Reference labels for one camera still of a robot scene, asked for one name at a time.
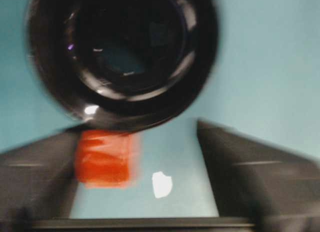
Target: blurry object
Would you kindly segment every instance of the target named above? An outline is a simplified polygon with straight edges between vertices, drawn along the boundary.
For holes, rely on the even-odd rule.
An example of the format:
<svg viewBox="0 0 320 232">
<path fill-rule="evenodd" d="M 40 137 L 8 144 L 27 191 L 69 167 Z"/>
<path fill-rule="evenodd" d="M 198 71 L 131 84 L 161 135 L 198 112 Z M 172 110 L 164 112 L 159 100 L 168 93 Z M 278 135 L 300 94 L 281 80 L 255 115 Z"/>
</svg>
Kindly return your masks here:
<svg viewBox="0 0 320 232">
<path fill-rule="evenodd" d="M 76 177 L 89 188 L 125 188 L 136 177 L 139 150 L 138 134 L 84 131 L 76 151 Z"/>
<path fill-rule="evenodd" d="M 69 217 L 77 188 L 73 162 L 81 131 L 81 127 L 68 129 L 0 155 L 0 224 Z"/>
<path fill-rule="evenodd" d="M 216 56 L 213 0 L 31 0 L 27 19 L 40 79 L 94 128 L 139 131 L 178 116 Z"/>
<path fill-rule="evenodd" d="M 296 156 L 199 121 L 198 139 L 220 216 L 259 231 L 320 230 L 320 170 Z"/>
</svg>

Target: light blue background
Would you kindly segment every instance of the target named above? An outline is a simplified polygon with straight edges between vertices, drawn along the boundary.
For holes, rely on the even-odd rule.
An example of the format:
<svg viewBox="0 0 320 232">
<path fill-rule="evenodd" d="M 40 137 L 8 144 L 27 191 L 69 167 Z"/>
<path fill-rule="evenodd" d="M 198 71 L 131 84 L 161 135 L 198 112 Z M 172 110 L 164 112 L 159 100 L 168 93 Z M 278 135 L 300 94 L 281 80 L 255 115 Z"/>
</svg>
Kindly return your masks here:
<svg viewBox="0 0 320 232">
<path fill-rule="evenodd" d="M 220 45 L 203 93 L 177 119 L 142 134 L 140 179 L 127 190 L 80 186 L 72 218 L 217 216 L 195 138 L 204 117 L 320 157 L 320 0 L 216 0 Z M 44 93 L 24 49 L 27 0 L 0 0 L 0 151 L 74 125 Z M 156 199 L 152 174 L 172 176 Z"/>
</svg>

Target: black plastic part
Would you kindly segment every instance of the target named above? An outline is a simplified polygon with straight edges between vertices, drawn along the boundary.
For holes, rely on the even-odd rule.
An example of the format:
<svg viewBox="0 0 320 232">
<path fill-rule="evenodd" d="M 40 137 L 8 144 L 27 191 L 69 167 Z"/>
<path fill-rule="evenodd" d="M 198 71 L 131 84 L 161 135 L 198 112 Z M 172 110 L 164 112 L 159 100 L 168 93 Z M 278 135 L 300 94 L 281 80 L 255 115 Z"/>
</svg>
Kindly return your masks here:
<svg viewBox="0 0 320 232">
<path fill-rule="evenodd" d="M 0 155 L 0 222 L 16 221 L 23 211 L 30 220 L 69 217 L 81 131 L 66 130 Z"/>
<path fill-rule="evenodd" d="M 319 231 L 312 160 L 204 121 L 197 134 L 220 216 L 250 218 L 266 232 Z"/>
</svg>

